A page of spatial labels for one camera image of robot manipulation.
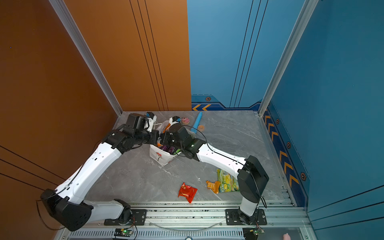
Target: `pink object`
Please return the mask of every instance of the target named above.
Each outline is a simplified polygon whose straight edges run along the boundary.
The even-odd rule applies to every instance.
[[[181,121],[182,121],[184,124],[188,124],[188,123],[189,123],[189,118],[183,118],[183,119],[181,119]]]
[[[288,233],[283,235],[283,240],[291,240],[291,237],[289,236]]]

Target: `mounting plate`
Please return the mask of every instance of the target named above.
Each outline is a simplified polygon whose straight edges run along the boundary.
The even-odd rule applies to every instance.
[[[238,214],[238,209],[226,209],[225,216],[227,218],[227,225],[245,225],[240,221],[240,217]],[[250,225],[256,225],[256,221],[258,225],[266,225],[266,217],[263,209],[256,209],[255,213],[255,221]]]
[[[132,217],[135,217],[135,225],[143,226],[145,219],[147,218],[147,210],[146,209],[131,209]],[[104,226],[116,226],[119,225],[114,219],[106,219],[104,221]]]

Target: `red snack bag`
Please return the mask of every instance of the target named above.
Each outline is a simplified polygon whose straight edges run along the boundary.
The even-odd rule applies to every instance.
[[[183,185],[181,185],[179,195],[177,197],[184,196],[187,198],[188,202],[191,203],[193,198],[195,197],[196,192],[197,188],[188,186],[183,182]]]

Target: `plastic bag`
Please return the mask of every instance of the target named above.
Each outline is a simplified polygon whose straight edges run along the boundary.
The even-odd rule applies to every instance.
[[[183,182],[183,185],[181,185],[179,190],[179,195],[177,197],[179,196],[186,197],[188,202],[191,203],[193,198],[195,197],[196,192],[197,192],[197,188],[188,186]]]
[[[220,182],[219,192],[239,191],[237,179],[226,171],[217,169],[217,180]]]
[[[212,183],[210,181],[206,181],[207,188],[212,190],[214,193],[218,194],[218,189],[220,188],[221,182],[216,181],[215,183]]]

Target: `orange wall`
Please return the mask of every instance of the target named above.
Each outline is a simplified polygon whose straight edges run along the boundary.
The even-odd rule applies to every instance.
[[[0,145],[69,177],[116,114],[48,0],[0,1]],[[0,148],[0,173],[39,188],[63,179]],[[38,218],[42,190],[0,175],[0,238],[50,239]],[[59,223],[40,205],[50,227]]]
[[[186,0],[65,0],[124,111],[190,110]]]

